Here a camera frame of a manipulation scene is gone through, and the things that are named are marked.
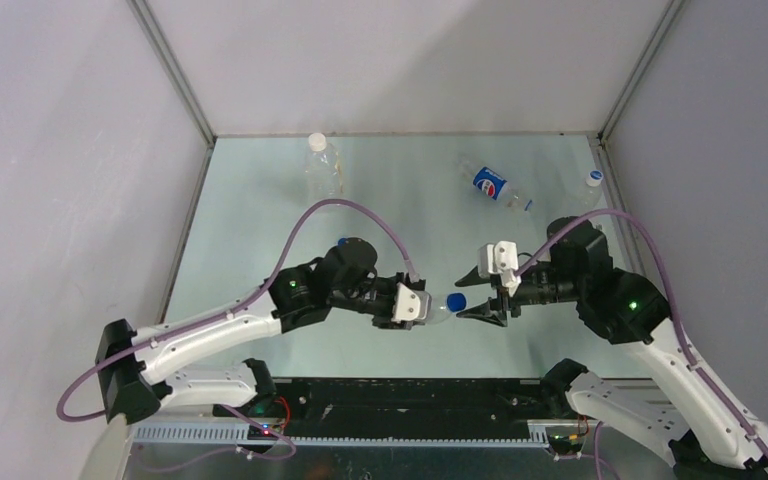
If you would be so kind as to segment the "clear unlabelled plastic bottle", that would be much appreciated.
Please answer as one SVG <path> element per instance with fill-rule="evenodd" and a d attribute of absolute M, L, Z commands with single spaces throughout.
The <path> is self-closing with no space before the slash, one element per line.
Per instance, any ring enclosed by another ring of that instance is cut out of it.
<path fill-rule="evenodd" d="M 562 200 L 559 217 L 578 217 L 597 206 L 603 193 L 602 184 L 596 188 L 589 187 L 585 182 L 587 175 L 578 184 L 577 189 L 568 193 Z"/>

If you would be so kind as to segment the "white bottle cap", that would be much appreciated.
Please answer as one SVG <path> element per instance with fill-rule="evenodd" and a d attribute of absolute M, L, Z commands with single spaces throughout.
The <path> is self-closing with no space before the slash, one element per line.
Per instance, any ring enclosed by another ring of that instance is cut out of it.
<path fill-rule="evenodd" d="M 328 146 L 327 137 L 321 132 L 312 133 L 308 136 L 308 146 L 313 152 L 321 152 Z"/>
<path fill-rule="evenodd" d="M 586 179 L 586 184 L 591 188 L 599 187 L 604 180 L 604 174 L 600 170 L 591 170 Z"/>

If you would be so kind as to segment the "cream label clear bottle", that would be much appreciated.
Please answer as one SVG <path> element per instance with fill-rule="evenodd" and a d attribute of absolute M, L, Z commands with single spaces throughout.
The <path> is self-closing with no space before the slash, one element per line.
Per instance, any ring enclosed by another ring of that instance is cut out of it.
<path fill-rule="evenodd" d="M 321 152 L 313 152 L 309 146 L 304 159 L 304 177 L 311 203 L 344 196 L 344 179 L 340 155 L 333 143 Z"/>

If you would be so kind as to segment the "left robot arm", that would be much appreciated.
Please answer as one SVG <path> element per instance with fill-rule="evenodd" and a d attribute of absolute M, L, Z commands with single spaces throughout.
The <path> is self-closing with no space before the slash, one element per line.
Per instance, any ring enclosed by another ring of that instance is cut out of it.
<path fill-rule="evenodd" d="M 133 328 L 125 319 L 102 331 L 96 363 L 104 416 L 134 424 L 175 407 L 227 405 L 264 416 L 276 403 L 276 387 L 262 360 L 238 367 L 203 368 L 198 361 L 254 340 L 286 334 L 326 320 L 334 309 L 368 315 L 374 327 L 409 330 L 429 320 L 431 295 L 423 279 L 404 272 L 381 277 L 371 244 L 350 238 L 308 263 L 280 270 L 266 291 L 217 321 L 191 320 Z"/>

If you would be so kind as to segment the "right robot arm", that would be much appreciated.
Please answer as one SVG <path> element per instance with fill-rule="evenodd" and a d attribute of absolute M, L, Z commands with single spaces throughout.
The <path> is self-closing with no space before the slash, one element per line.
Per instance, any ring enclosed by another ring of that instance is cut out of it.
<path fill-rule="evenodd" d="M 500 327 L 526 306 L 570 302 L 584 325 L 644 367 L 669 409 L 617 393 L 588 367 L 564 359 L 540 381 L 556 418 L 607 425 L 664 460 L 679 479 L 767 479 L 768 423 L 755 416 L 689 340 L 668 280 L 616 267 L 593 214 L 562 217 L 527 260 L 512 242 L 481 248 L 463 287 L 493 296 L 462 316 Z"/>

